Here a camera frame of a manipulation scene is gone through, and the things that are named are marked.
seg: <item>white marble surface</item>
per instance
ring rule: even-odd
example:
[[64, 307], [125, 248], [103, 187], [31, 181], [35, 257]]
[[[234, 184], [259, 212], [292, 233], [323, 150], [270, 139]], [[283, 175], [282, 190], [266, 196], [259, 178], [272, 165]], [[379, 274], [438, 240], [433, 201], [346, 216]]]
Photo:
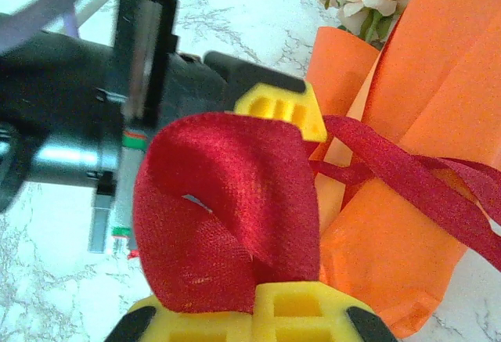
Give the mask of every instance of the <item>white marble surface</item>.
[[[314, 0], [179, 0], [179, 49], [214, 49], [297, 76], [320, 25]], [[111, 43], [117, 0], [81, 29]], [[150, 293], [137, 260], [88, 254], [92, 191], [28, 183], [0, 214], [0, 341], [102, 341]], [[435, 316], [408, 342], [501, 341], [501, 273], [468, 252]]]

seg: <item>purple cord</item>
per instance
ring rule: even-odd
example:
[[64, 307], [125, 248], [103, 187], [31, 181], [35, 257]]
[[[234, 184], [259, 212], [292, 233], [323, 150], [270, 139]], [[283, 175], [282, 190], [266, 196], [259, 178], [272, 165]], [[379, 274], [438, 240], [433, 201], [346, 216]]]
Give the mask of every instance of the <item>purple cord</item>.
[[63, 15], [63, 22], [67, 35], [74, 38], [80, 38], [80, 34], [78, 33], [77, 14], [75, 13], [74, 7], [71, 11]]
[[37, 0], [0, 20], [0, 56], [22, 45], [45, 25], [72, 10], [76, 0]]

